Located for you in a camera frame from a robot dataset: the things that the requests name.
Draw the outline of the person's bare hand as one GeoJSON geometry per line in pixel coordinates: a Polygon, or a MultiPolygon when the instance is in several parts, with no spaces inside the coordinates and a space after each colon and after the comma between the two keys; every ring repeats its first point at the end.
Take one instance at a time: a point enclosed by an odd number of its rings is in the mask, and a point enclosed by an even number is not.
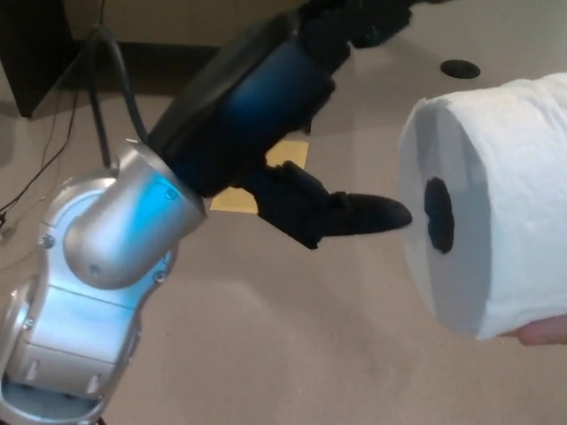
{"type": "Polygon", "coordinates": [[[566,344],[567,316],[560,315],[527,324],[518,330],[517,338],[528,346],[566,344]]]}

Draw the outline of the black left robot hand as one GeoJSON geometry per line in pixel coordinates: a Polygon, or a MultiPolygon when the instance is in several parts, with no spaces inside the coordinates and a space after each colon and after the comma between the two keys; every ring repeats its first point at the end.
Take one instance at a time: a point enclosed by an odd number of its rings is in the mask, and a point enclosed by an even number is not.
{"type": "Polygon", "coordinates": [[[409,210],[380,196],[329,192],[267,152],[309,129],[352,49],[376,47],[410,22],[409,1],[308,1],[225,44],[151,130],[149,147],[203,198],[244,189],[259,216],[308,249],[328,236],[404,228],[409,210]]]}

